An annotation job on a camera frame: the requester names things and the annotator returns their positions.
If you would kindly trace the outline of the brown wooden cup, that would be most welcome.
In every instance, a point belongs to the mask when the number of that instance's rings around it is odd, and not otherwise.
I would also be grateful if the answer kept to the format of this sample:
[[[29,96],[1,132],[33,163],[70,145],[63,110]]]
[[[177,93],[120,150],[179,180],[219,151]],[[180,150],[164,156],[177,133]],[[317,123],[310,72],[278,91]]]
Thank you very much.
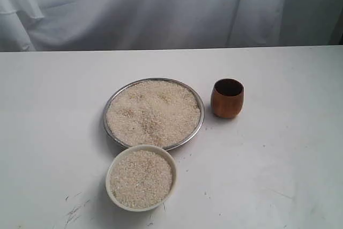
[[[244,102],[243,85],[231,78],[217,81],[211,93],[212,113],[220,118],[233,119],[242,110]]]

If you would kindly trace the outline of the white backdrop cloth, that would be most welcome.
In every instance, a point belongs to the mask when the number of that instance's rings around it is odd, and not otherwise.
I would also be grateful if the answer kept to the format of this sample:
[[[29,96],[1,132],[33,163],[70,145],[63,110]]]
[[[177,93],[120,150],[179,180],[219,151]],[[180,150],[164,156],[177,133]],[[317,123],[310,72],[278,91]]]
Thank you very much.
[[[1,51],[336,44],[342,0],[1,0]]]

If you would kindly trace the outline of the rice in white bowl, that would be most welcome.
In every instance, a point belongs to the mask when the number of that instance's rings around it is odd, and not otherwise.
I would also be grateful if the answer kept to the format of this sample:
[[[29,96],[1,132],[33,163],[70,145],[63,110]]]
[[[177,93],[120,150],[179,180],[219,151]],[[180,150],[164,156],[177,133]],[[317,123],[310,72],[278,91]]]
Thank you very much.
[[[110,188],[116,199],[129,208],[143,209],[161,202],[173,182],[168,161],[155,152],[131,152],[111,171]]]

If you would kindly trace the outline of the white ceramic bowl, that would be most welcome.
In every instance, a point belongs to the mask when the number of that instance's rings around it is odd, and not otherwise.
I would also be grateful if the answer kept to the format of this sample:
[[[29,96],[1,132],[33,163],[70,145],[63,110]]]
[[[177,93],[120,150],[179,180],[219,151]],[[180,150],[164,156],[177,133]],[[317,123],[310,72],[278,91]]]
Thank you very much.
[[[146,151],[155,152],[156,154],[164,157],[168,161],[168,163],[170,164],[170,166],[172,168],[171,169],[172,170],[172,174],[173,174],[172,186],[171,186],[170,192],[167,194],[167,196],[161,202],[159,202],[159,203],[157,203],[157,204],[155,204],[155,205],[153,205],[151,207],[143,208],[143,209],[133,209],[133,208],[129,208],[127,206],[124,206],[123,204],[121,204],[116,199],[116,197],[114,196],[114,194],[112,193],[111,188],[110,188],[110,174],[111,174],[111,171],[114,168],[114,166],[117,165],[118,162],[121,161],[128,154],[130,154],[131,152],[134,152],[134,151],[138,151],[138,150],[146,150]],[[131,212],[144,212],[144,211],[153,210],[153,209],[157,208],[158,206],[164,204],[164,202],[168,199],[168,197],[171,196],[173,190],[175,189],[176,181],[177,181],[176,164],[175,164],[174,158],[167,151],[165,151],[164,149],[162,149],[160,147],[153,146],[153,145],[137,145],[137,146],[130,147],[130,148],[122,151],[120,154],[118,154],[115,157],[115,159],[113,160],[113,162],[111,163],[111,165],[110,165],[110,167],[108,169],[108,172],[107,172],[107,175],[106,175],[106,179],[105,179],[105,186],[106,186],[106,191],[107,191],[107,194],[108,194],[109,198],[118,207],[120,207],[120,208],[122,208],[122,209],[124,209],[126,211],[131,211]]]

